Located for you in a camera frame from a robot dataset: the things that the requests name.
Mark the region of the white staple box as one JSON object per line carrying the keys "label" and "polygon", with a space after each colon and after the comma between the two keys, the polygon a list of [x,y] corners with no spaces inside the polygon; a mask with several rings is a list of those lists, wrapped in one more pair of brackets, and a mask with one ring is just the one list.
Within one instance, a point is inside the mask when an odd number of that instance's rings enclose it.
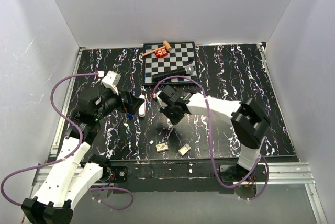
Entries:
{"label": "white staple box", "polygon": [[167,142],[156,144],[155,147],[156,147],[157,153],[164,152],[164,151],[167,151],[169,149],[169,146],[168,146]]}

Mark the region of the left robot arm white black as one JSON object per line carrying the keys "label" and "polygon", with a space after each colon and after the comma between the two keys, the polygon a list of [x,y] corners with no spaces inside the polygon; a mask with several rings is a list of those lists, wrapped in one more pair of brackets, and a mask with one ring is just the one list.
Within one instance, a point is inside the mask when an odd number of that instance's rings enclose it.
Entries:
{"label": "left robot arm white black", "polygon": [[75,207],[91,186],[106,182],[111,177],[108,160],[94,156],[79,172],[82,158],[90,150],[101,125],[100,120],[117,110],[135,114],[144,97],[135,97],[128,91],[104,88],[92,95],[83,93],[74,113],[73,124],[65,133],[57,159],[41,187],[32,198],[25,198],[22,210],[30,223],[70,223]]}

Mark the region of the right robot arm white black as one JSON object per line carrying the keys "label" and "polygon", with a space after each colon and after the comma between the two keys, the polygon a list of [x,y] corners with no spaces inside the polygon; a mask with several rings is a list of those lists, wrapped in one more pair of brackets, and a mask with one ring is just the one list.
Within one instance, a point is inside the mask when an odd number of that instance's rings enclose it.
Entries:
{"label": "right robot arm white black", "polygon": [[156,92],[153,98],[160,104],[160,112],[173,125],[178,124],[185,114],[207,116],[230,124],[241,144],[236,165],[237,176],[243,181],[255,176],[254,165],[271,124],[269,117],[255,100],[221,100],[204,97],[203,94],[194,91],[177,91],[169,85]]}

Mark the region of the black microphone silver grille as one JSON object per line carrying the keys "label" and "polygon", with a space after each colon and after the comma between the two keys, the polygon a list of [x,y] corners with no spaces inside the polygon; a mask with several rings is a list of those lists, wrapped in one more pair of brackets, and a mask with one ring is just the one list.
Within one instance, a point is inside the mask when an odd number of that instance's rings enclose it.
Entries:
{"label": "black microphone silver grille", "polygon": [[186,66],[186,67],[181,67],[175,70],[170,70],[162,73],[158,73],[155,75],[152,75],[152,81],[153,82],[158,82],[161,81],[165,78],[172,77],[172,76],[187,76],[191,75],[194,72],[194,67],[193,66]]}

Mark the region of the red dice block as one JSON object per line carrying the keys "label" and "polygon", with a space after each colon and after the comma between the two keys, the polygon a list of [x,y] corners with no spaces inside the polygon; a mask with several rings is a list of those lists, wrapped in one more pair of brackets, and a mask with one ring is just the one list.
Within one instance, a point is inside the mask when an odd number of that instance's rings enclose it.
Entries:
{"label": "red dice block", "polygon": [[168,56],[169,52],[164,48],[164,49],[155,50],[154,54],[157,58],[163,58],[163,57]]}

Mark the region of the wooden mallet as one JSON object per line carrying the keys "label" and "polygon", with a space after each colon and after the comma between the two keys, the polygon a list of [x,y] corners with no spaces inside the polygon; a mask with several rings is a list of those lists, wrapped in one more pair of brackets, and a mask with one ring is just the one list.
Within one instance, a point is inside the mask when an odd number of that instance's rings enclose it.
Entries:
{"label": "wooden mallet", "polygon": [[149,51],[149,52],[146,52],[146,53],[144,53],[142,56],[143,56],[143,57],[144,57],[144,56],[147,56],[147,55],[152,54],[152,53],[155,53],[155,51],[157,51],[157,50],[161,50],[161,49],[165,49],[165,50],[167,50],[168,52],[170,52],[170,51],[172,50],[171,45],[170,45],[166,40],[164,40],[162,43],[163,43],[163,46],[161,46],[161,47],[159,47],[159,48],[157,48],[157,49],[151,50],[151,51]]}

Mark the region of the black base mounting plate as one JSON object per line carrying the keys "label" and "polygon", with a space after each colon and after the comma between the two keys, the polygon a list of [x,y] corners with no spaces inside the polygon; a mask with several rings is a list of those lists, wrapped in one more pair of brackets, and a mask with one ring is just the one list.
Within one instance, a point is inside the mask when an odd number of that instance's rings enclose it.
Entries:
{"label": "black base mounting plate", "polygon": [[111,160],[110,166],[126,169],[113,185],[139,192],[219,192],[234,194],[215,178],[210,159],[166,159],[142,161]]}

